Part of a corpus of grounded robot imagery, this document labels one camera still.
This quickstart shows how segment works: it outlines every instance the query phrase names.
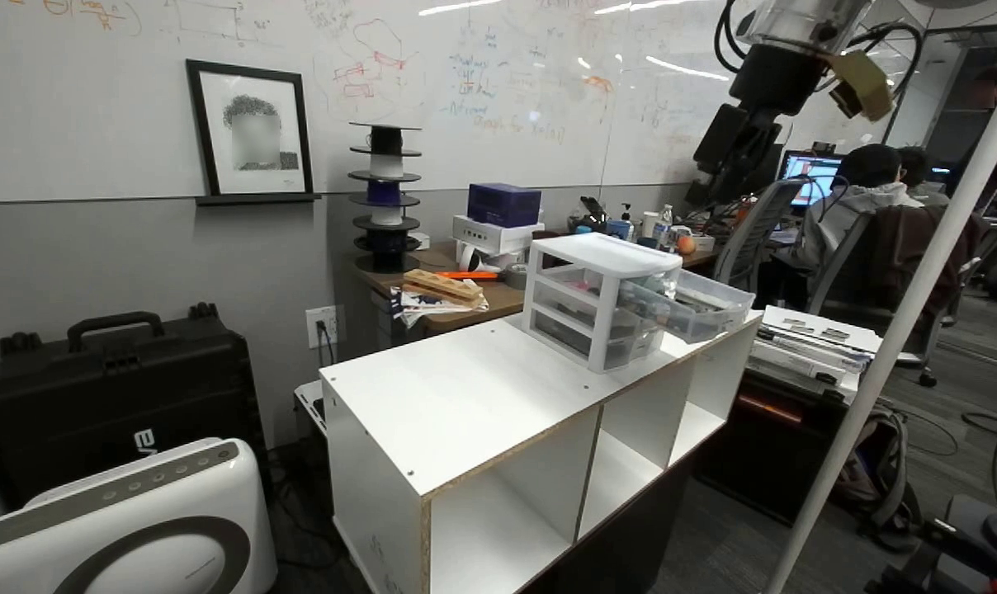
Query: robotic arm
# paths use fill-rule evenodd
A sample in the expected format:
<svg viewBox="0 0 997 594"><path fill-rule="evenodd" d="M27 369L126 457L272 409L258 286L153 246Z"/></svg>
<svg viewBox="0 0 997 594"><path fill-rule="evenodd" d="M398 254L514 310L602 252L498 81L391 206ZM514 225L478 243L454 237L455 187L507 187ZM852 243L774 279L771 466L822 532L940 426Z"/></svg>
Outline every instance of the robotic arm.
<svg viewBox="0 0 997 594"><path fill-rule="evenodd" d="M734 0L727 0L724 19L734 44L731 8ZM752 46L731 88L741 105L727 102L697 146L699 177L689 187L689 206L727 206L752 191L759 165L779 136L776 120L799 116L829 71L838 78L831 100L848 120L892 112L887 77L864 56L869 48L847 48L869 38L874 46L892 30L910 26L892 24L856 36L869 8L873 0L771 0L751 15L746 38Z"/></svg>

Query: case handle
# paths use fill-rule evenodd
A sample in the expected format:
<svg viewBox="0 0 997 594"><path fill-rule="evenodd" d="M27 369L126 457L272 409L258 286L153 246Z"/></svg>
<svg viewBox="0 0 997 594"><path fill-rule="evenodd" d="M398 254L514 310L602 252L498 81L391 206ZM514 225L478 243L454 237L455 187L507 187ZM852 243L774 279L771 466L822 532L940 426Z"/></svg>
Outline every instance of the case handle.
<svg viewBox="0 0 997 594"><path fill-rule="evenodd" d="M115 328L138 328L138 322L144 322L153 338L165 338L165 322L162 322L159 314L129 310L129 314L115 314L115 318L80 321L80 322L70 328L66 340L70 340L70 349L80 349L85 334L103 334L103 331L115 331Z"/></svg>

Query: framed picture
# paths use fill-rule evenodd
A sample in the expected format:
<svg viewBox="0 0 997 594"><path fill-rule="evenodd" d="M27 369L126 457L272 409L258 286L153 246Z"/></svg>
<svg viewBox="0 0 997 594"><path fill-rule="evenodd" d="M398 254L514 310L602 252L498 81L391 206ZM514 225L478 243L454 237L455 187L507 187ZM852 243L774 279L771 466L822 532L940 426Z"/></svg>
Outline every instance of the framed picture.
<svg viewBox="0 0 997 594"><path fill-rule="evenodd" d="M190 59L190 81L212 197L310 197L297 71Z"/></svg>

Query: electrical outlet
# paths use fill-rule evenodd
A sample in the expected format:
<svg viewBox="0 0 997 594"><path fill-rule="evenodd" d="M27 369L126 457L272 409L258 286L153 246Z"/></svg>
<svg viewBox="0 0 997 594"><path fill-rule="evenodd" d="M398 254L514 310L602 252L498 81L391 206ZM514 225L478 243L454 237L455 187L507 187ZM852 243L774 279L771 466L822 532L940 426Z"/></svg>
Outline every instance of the electrical outlet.
<svg viewBox="0 0 997 594"><path fill-rule="evenodd" d="M304 322L307 322L307 346L310 349L321 346L321 340L327 340L327 338L337 349L337 344L340 344L337 306L310 306L310 310L304 310Z"/></svg>

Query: white pole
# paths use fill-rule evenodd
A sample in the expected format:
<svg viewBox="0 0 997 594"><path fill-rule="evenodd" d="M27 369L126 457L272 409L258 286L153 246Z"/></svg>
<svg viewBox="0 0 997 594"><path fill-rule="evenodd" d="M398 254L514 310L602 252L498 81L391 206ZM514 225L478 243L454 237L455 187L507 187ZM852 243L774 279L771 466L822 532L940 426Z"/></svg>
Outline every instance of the white pole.
<svg viewBox="0 0 997 594"><path fill-rule="evenodd" d="M829 493L831 493L831 485L834 485L847 457L852 455L852 449L860 441L860 431L861 431L861 426L864 426L874 399L882 396L882 388L886 388L886 383L887 383L887 375L895 369L895 358L898 358L908 334L918 322L918 318L925 310L925 300L935 290L935 279L937 279L940 268L949 264L949 258L950 258L950 252L954 252L964 225L970 220L975 206L980 200L995 165L997 165L997 112L990 116L990 126L986 126L980 146L970 156L970 165L967 165L967 171L964 171L964 177L961 177L961 184L959 184L959 191L950 197L950 209L940 219L940 225L935 231L935 242L927 243L925 262L922 262L910 286L904 290L904 296L900 296L900 305L895 310L895 322L887 328L886 344L882 344L874 364L864 373L860 399L852 404L841 428L831 440L825 466L822 466L815 485L809 488L806 505L804 505L804 510L796 517L796 529L793 529L793 539L785 544L785 555L784 555L776 575L771 577L771 586L766 586L771 594L784 594L785 589L785 585L793 577L793 567L796 567L796 562L799 562L799 555L806 547L806 539L815 529L815 520L819 520L819 515L822 515L822 508L829 501Z"/></svg>

